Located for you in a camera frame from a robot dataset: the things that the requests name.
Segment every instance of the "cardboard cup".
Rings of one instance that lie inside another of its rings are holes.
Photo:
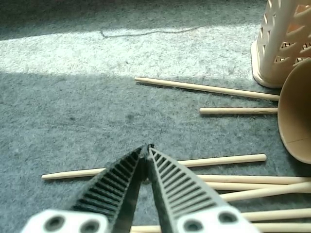
[[[311,59],[302,61],[286,79],[277,118],[288,152],[297,160],[311,164]]]

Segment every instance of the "paper cup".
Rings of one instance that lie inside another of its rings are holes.
[[[311,164],[311,59],[300,62],[286,79],[277,118],[288,152],[297,160]]]

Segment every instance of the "bamboo skewer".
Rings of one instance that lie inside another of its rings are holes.
[[[294,183],[285,185],[283,187],[271,187],[263,189],[255,189],[248,191],[241,191],[235,193],[221,194],[221,198],[225,201],[245,200],[252,198],[263,198],[269,196],[276,196],[288,193],[297,193],[301,191],[311,190],[311,182]]]
[[[219,158],[208,158],[208,159],[193,159],[179,161],[180,164],[193,167],[193,166],[211,166],[221,164],[236,164],[236,163],[248,163],[248,162],[260,162],[266,161],[267,156],[265,154],[253,154],[253,155],[239,155],[239,156],[228,156]],[[77,178],[86,176],[95,176],[102,172],[104,168],[78,170],[78,171],[64,171],[52,174],[42,175],[41,178],[44,180],[52,179],[65,179],[65,178]]]
[[[205,182],[293,184],[311,181],[311,177],[198,175]]]
[[[271,221],[311,217],[311,208],[246,212],[242,215],[249,221]]]
[[[265,233],[311,233],[311,223],[253,223]],[[160,226],[132,226],[131,233],[161,233]]]
[[[286,184],[267,184],[267,183],[220,183],[220,182],[206,182],[206,184],[215,190],[227,191],[246,191],[262,188],[285,187]],[[299,193],[311,193],[310,190],[298,191]]]
[[[135,81],[137,81],[139,83],[179,87],[179,88],[190,89],[190,90],[207,91],[207,92],[228,94],[228,95],[234,95],[234,96],[250,97],[250,98],[256,98],[256,99],[266,99],[266,100],[274,100],[274,101],[279,100],[279,96],[277,96],[277,95],[265,94],[265,93],[260,93],[260,92],[229,89],[229,88],[223,88],[223,87],[206,86],[206,85],[199,85],[199,84],[182,83],[182,82],[167,81],[167,80],[160,80],[160,79],[150,79],[150,78],[141,78],[141,77],[135,77]]]
[[[201,114],[277,114],[277,108],[200,108]]]

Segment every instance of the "beige basket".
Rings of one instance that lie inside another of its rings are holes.
[[[297,64],[311,57],[311,0],[268,0],[251,54],[255,80],[282,87]]]

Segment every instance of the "gripper jaw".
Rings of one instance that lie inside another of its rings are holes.
[[[228,205],[192,171],[154,148],[147,164],[163,233],[178,232],[181,216]]]
[[[151,146],[133,150],[94,177],[69,210],[105,215],[111,233],[128,233],[140,184],[147,177],[145,158]]]

